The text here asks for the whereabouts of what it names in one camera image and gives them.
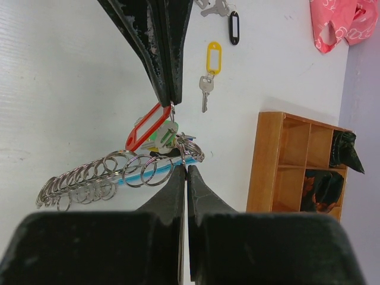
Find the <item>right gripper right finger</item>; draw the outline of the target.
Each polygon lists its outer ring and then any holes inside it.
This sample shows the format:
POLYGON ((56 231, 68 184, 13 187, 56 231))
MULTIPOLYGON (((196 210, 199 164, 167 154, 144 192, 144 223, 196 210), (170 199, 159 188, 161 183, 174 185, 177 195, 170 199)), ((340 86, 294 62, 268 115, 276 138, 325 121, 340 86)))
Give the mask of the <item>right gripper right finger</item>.
POLYGON ((199 284, 200 254, 204 251, 201 223, 206 214, 231 214, 237 211, 222 200, 204 182, 200 171, 190 165, 187 172, 188 237, 191 281, 199 284))

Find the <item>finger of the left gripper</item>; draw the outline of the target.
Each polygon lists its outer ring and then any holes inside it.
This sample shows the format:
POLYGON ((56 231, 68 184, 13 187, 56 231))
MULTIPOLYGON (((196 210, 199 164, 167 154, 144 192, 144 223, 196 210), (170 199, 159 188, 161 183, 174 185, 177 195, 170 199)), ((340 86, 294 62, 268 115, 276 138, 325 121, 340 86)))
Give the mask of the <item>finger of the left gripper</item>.
POLYGON ((157 1, 99 1, 140 58, 162 106, 170 105, 168 69, 157 1))
POLYGON ((182 102, 183 57, 192 1, 158 1, 164 54, 164 105, 182 102))

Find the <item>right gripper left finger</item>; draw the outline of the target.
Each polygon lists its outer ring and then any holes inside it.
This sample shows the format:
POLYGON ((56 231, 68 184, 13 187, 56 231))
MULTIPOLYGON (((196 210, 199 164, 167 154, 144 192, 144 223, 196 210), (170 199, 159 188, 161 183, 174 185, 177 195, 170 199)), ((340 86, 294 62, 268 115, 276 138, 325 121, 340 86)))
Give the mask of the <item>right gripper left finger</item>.
POLYGON ((144 284, 183 284, 186 169, 178 165, 165 186, 137 209, 148 214, 144 284))

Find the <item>metal key organiser disc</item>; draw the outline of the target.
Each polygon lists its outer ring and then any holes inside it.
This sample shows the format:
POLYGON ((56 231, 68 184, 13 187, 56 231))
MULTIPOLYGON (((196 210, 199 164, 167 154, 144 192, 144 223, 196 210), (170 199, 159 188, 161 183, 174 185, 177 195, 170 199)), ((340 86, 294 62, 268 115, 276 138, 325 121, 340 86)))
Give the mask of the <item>metal key organiser disc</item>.
POLYGON ((183 166, 204 160, 204 152, 192 137, 178 134, 174 148, 166 153, 118 150, 50 178, 41 188, 37 207, 56 207, 72 226, 73 241, 65 249, 72 261, 89 272, 82 282, 93 279, 102 284, 144 284, 148 214, 133 212, 70 213, 72 203, 82 205, 112 199, 120 186, 115 180, 126 168, 140 165, 141 158, 181 157, 183 166))

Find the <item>red tag key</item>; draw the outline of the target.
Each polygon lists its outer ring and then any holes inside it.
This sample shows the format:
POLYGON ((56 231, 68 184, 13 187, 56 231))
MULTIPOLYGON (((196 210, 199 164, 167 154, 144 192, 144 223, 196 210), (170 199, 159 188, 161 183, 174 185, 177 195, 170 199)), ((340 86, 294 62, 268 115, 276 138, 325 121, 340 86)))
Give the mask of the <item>red tag key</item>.
POLYGON ((163 107, 156 104, 142 119, 134 126, 125 142, 128 151, 137 150, 149 137, 161 127, 172 114, 172 107, 163 107))

